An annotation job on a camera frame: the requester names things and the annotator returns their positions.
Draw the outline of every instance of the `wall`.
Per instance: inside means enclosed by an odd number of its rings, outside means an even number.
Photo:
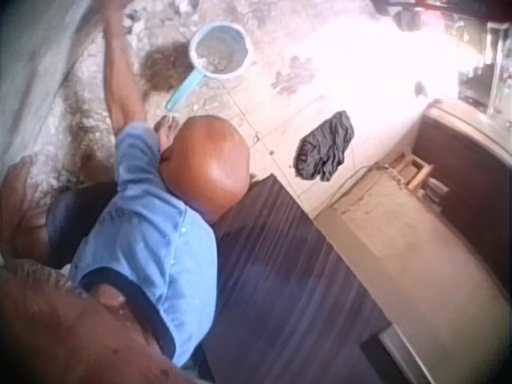
[[[0,16],[0,177],[33,148],[53,96],[73,62],[90,0],[18,0]]]

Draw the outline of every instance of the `blue shirt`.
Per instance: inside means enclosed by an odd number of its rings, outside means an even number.
[[[181,366],[206,335],[217,294],[217,247],[202,217],[165,188],[158,137],[131,123],[116,141],[118,194],[78,248],[70,280],[108,284]]]

